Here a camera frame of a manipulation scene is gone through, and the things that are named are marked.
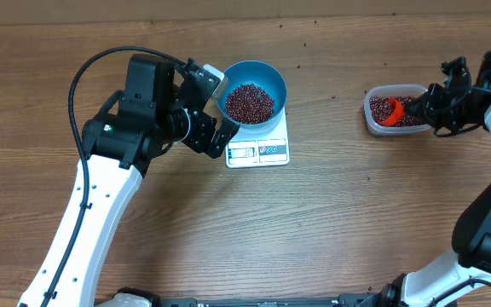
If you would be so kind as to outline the red measuring scoop blue handle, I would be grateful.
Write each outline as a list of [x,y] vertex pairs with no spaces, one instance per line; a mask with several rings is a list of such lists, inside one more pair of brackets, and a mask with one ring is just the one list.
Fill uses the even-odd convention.
[[385,120],[381,121],[380,124],[382,126],[391,127],[397,124],[401,118],[406,115],[406,112],[404,106],[396,98],[390,98],[388,103],[393,107],[393,111]]

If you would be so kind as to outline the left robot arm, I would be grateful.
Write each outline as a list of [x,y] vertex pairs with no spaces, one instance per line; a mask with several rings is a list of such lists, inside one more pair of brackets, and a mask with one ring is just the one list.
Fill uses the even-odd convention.
[[124,89],[73,132],[80,156],[74,190],[21,306],[94,305],[119,221],[151,160],[175,142],[216,159],[237,133],[237,124],[225,119],[219,125],[204,111],[227,83],[223,72],[194,60],[140,53],[130,58]]

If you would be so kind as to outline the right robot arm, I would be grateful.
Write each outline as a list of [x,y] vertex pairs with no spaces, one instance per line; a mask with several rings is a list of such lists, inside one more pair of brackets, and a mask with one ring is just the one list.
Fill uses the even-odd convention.
[[[491,136],[491,50],[473,78],[465,58],[441,66],[443,84],[429,89],[405,111],[435,131],[457,136],[483,128]],[[371,306],[455,306],[460,297],[479,287],[491,288],[491,183],[457,220],[452,247],[418,271],[386,285]]]

